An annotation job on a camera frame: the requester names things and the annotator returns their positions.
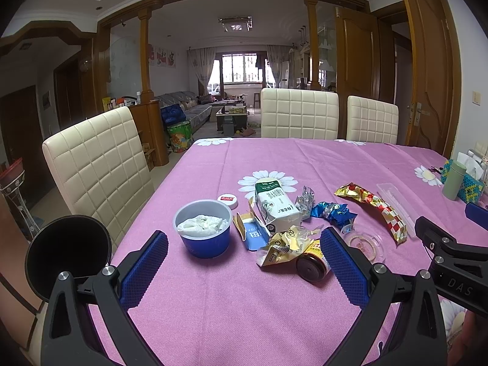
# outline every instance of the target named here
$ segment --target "crumpled wrapper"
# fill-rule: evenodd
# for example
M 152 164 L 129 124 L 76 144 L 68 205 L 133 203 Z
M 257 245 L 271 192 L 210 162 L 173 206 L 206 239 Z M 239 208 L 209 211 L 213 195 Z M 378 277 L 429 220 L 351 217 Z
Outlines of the crumpled wrapper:
M 334 195 L 348 196 L 361 203 L 369 203 L 374 206 L 381 212 L 381 215 L 386 220 L 396 244 L 399 245 L 407 240 L 407 226 L 396 211 L 380 197 L 370 193 L 355 183 L 346 184 L 339 188 Z
M 310 215 L 312 217 L 323 217 L 329 223 L 342 229 L 345 225 L 353 224 L 357 214 L 349 211 L 345 203 L 320 202 L 315 205 Z
M 300 256 L 313 242 L 314 234 L 319 234 L 323 226 L 310 231 L 305 227 L 291 226 L 285 232 L 276 233 L 268 245 L 258 249 L 256 263 L 260 267 L 286 263 Z
M 314 204 L 314 193 L 310 187 L 303 186 L 302 195 L 297 196 L 295 207 L 302 214 L 302 220 L 310 217 L 310 212 Z

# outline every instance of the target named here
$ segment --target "milk carton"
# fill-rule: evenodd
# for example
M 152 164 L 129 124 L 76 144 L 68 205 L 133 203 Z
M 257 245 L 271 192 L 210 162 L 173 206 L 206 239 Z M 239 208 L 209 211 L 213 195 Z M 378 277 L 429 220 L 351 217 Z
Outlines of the milk carton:
M 256 204 L 270 232 L 282 232 L 293 225 L 300 225 L 302 214 L 288 198 L 277 179 L 259 179 L 255 190 Z

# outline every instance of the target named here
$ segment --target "light switch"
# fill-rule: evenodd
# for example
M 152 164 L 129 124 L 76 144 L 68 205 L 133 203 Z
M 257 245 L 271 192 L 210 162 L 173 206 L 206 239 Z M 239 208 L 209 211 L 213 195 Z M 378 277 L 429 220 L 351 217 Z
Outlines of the light switch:
M 481 94 L 479 92 L 473 91 L 473 103 L 478 106 L 481 105 Z

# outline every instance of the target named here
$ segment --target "green tumbler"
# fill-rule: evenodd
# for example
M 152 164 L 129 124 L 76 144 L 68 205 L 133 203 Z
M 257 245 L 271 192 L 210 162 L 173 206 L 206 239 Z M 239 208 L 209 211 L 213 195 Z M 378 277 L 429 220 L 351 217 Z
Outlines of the green tumbler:
M 450 199 L 451 201 L 456 199 L 465 174 L 466 167 L 458 161 L 453 161 L 449 173 L 447 174 L 444 188 L 442 189 L 442 194 L 444 194 L 447 199 Z

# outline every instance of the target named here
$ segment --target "beaded tissue box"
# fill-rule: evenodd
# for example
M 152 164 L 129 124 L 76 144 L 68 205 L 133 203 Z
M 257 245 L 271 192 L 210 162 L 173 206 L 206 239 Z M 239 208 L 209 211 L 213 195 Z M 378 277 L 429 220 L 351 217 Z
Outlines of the beaded tissue box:
M 441 182 L 444 184 L 446 182 L 447 174 L 449 169 L 451 169 L 452 160 L 446 161 L 444 168 L 442 169 Z M 474 179 L 469 174 L 464 176 L 463 182 L 461 183 L 461 188 L 458 192 L 458 197 L 461 198 L 465 203 L 477 203 L 480 199 L 481 194 L 485 184 L 482 181 Z

